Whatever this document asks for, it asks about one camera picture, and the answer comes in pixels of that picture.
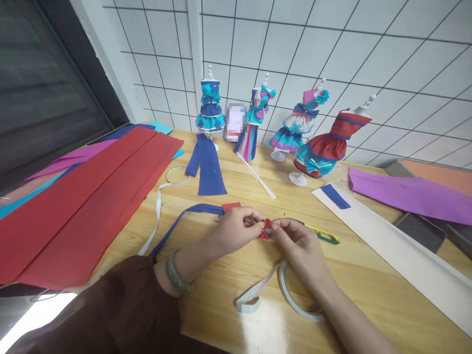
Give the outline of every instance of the white board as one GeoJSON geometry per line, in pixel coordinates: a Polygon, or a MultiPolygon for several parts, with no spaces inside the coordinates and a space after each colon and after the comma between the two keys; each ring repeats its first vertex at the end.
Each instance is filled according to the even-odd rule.
{"type": "Polygon", "coordinates": [[[312,194],[472,338],[472,281],[332,184],[351,206],[340,209],[320,188],[312,194]]]}

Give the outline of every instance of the left hand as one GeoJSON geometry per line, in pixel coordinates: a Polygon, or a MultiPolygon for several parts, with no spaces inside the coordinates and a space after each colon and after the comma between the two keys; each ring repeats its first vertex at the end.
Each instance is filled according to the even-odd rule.
{"type": "Polygon", "coordinates": [[[263,230],[261,215],[250,206],[229,209],[216,229],[205,239],[205,244],[216,258],[233,253],[254,240],[263,230]],[[251,227],[244,227],[243,220],[249,220],[251,227]]]}

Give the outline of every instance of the paper dress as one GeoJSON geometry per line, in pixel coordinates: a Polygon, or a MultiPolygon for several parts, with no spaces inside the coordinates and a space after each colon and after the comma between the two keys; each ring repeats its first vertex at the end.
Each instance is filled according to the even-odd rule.
{"type": "Polygon", "coordinates": [[[202,106],[195,125],[204,132],[217,132],[225,126],[225,116],[220,106],[220,82],[202,80],[202,106]]]}
{"type": "Polygon", "coordinates": [[[346,141],[371,120],[349,110],[340,111],[329,133],[318,135],[297,149],[295,167],[313,178],[328,174],[346,155],[346,141]]]}
{"type": "Polygon", "coordinates": [[[257,129],[269,112],[269,100],[274,97],[275,90],[269,91],[266,86],[252,90],[251,106],[246,113],[247,126],[235,147],[235,152],[239,152],[246,161],[251,161],[256,156],[257,129]]]}
{"type": "Polygon", "coordinates": [[[308,134],[315,125],[315,118],[319,112],[315,111],[315,108],[328,99],[327,90],[321,91],[318,95],[314,89],[305,91],[303,102],[298,103],[292,113],[284,119],[283,127],[269,140],[267,146],[286,155],[295,154],[298,147],[303,144],[302,134],[308,134]]]}

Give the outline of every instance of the wooden table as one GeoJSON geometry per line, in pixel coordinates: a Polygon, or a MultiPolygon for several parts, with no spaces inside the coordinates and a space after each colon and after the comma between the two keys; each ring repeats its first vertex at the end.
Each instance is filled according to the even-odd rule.
{"type": "MultiPolygon", "coordinates": [[[[186,154],[169,167],[186,166],[196,143],[194,133],[174,130],[172,136],[185,140],[186,154]]],[[[310,192],[322,179],[308,178],[305,187],[288,180],[296,172],[293,158],[277,163],[268,148],[258,146],[250,164],[277,196],[271,200],[264,189],[233,153],[234,144],[215,139],[227,195],[199,197],[199,177],[183,185],[162,190],[161,221],[150,250],[164,236],[178,215],[198,203],[222,205],[241,202],[270,219],[292,217],[341,239],[332,245],[321,241],[331,274],[344,292],[371,321],[405,353],[472,353],[472,339],[442,314],[410,283],[400,276],[364,241],[331,213],[310,192]]],[[[364,171],[382,174],[382,169],[359,166],[364,171]]],[[[185,179],[183,170],[169,175],[172,182],[185,179]]],[[[131,220],[108,247],[90,281],[121,260],[136,255],[156,225],[156,191],[165,183],[163,175],[131,220]]],[[[355,197],[389,222],[401,212],[362,195],[355,197]]],[[[215,227],[216,215],[185,215],[160,252],[160,259],[174,248],[183,248],[207,235],[215,227]]],[[[472,263],[455,246],[446,242],[439,255],[469,277],[472,263]]],[[[196,282],[192,295],[180,300],[182,333],[233,353],[338,353],[340,349],[326,323],[312,323],[300,317],[285,301],[276,276],[260,291],[261,306],[251,315],[236,311],[235,299],[284,258],[272,240],[257,239],[241,250],[223,257],[206,269],[196,282]]],[[[317,306],[293,270],[287,270],[288,287],[303,308],[317,306]]]]}

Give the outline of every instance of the bracelet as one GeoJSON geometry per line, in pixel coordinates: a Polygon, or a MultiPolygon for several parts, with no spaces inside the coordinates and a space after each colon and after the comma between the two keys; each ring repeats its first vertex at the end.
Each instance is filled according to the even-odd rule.
{"type": "Polygon", "coordinates": [[[167,276],[172,282],[172,285],[174,288],[176,288],[179,293],[181,294],[190,294],[193,291],[193,288],[195,287],[195,281],[189,283],[186,283],[180,276],[180,274],[177,271],[176,268],[176,263],[174,262],[174,255],[180,251],[179,249],[172,250],[167,257],[166,261],[166,272],[167,276]]]}

